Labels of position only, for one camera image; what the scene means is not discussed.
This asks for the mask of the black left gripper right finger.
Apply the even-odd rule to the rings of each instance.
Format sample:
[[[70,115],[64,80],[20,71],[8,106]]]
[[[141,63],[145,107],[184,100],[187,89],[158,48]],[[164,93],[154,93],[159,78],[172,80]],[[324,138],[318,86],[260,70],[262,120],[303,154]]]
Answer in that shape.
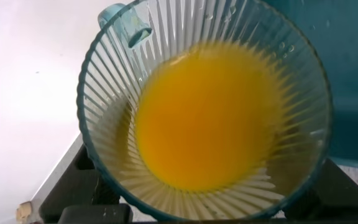
[[[287,218],[358,218],[358,185],[328,159],[316,182],[283,212]]]

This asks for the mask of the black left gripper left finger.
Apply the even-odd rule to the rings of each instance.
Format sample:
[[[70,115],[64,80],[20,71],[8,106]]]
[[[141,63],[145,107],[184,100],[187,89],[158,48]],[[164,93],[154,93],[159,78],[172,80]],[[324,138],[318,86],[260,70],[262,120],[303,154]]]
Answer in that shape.
[[[45,223],[56,223],[63,210],[72,205],[115,205],[119,196],[101,177],[88,157],[87,148],[79,152],[39,208]]]

